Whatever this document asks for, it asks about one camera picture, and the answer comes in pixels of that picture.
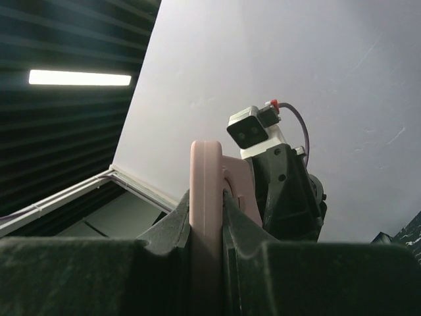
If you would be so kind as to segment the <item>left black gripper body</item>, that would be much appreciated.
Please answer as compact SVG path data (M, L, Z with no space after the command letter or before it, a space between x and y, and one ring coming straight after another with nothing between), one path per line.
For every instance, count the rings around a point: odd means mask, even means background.
M262 227L278 240L315 242L324 224L326 194L304 158L280 144L249 159Z

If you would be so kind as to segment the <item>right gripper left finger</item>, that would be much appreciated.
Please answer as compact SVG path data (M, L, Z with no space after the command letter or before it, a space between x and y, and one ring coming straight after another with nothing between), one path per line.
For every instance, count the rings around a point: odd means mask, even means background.
M189 197L137 238L4 238L2 315L187 315Z

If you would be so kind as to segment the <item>pink phone case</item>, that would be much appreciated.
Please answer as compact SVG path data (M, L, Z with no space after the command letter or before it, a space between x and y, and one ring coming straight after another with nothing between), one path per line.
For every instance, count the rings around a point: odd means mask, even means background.
M190 153L190 315L222 312L223 191L262 226L249 164L223 155L217 141L194 141Z

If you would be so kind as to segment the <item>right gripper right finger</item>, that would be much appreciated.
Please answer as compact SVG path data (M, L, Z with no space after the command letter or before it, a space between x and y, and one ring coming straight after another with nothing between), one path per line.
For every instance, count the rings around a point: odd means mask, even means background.
M420 264L396 244L279 241L223 196L227 315L419 315Z

